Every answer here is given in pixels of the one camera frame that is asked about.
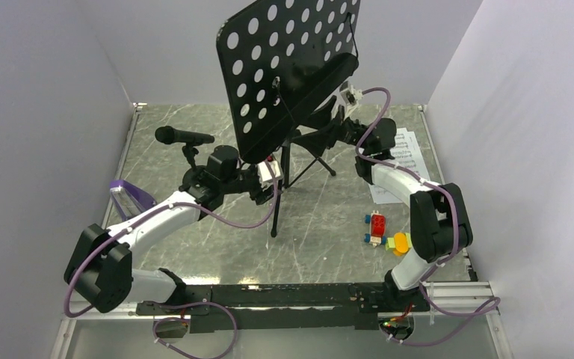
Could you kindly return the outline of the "purple metronome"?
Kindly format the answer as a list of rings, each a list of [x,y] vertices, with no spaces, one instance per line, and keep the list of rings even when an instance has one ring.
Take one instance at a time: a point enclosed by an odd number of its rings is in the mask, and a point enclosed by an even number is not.
[[[111,181],[109,193],[113,207],[122,221],[132,219],[157,204],[151,194],[124,179]]]

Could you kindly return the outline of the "black desktop microphone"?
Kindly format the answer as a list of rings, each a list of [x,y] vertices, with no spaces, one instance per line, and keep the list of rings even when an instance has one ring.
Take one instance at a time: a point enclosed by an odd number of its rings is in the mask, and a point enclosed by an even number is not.
[[[155,139],[166,145],[183,144],[183,155],[193,171],[197,168],[195,161],[195,156],[199,153],[197,147],[215,142],[213,135],[179,130],[172,126],[158,127],[155,131]]]

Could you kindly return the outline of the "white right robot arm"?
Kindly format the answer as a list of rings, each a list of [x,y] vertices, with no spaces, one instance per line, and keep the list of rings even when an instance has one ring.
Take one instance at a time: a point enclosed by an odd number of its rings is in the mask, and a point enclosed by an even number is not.
[[[348,107],[335,110],[334,100],[302,120],[312,129],[305,139],[318,151],[337,142],[356,149],[357,176],[398,198],[410,210],[409,247],[402,260],[386,274],[383,303],[402,310],[410,303],[411,291],[424,286],[436,267],[448,262],[473,240],[465,202],[458,185],[439,184],[418,175],[392,154],[398,128],[381,111],[370,124],[348,115]]]

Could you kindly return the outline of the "black tripod music stand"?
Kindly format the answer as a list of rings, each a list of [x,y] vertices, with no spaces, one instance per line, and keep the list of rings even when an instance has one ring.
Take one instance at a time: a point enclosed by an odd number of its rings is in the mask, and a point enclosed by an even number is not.
[[[216,37],[243,168],[272,155],[289,186],[291,140],[359,65],[352,30],[358,1],[255,1]]]

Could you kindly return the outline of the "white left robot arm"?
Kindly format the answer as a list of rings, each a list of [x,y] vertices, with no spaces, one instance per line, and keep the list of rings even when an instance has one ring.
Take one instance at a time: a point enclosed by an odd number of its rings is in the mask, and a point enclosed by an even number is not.
[[[234,147],[218,146],[205,165],[190,168],[179,189],[154,207],[109,228],[91,224],[81,232],[64,272],[68,286],[65,315],[75,318],[84,314],[70,309],[74,292],[89,304],[89,310],[100,313],[111,312],[125,302],[152,302],[167,314],[179,312],[195,292],[169,269],[134,269],[134,256],[208,216],[244,228],[215,213],[225,196],[248,193],[257,204],[272,202],[270,210],[274,211],[282,178],[280,162],[274,156],[243,168]]]

